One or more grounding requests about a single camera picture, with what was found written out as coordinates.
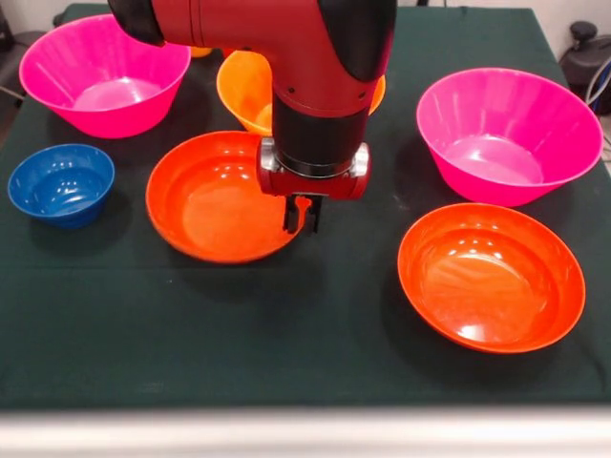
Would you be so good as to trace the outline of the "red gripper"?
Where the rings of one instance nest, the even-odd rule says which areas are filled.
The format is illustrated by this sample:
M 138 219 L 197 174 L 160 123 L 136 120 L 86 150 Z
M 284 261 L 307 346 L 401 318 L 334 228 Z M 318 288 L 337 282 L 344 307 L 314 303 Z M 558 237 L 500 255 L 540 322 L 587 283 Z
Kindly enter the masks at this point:
M 291 171 L 277 158 L 277 148 L 272 137 L 261 138 L 256 162 L 262 192 L 272 196 L 286 196 L 283 229 L 288 234 L 295 234 L 299 228 L 300 209 L 294 195 L 308 196 L 304 228 L 309 234 L 316 234 L 324 197 L 360 198 L 367 188 L 371 173 L 369 146 L 365 142 L 357 149 L 349 167 L 342 174 L 332 177 L 309 177 Z

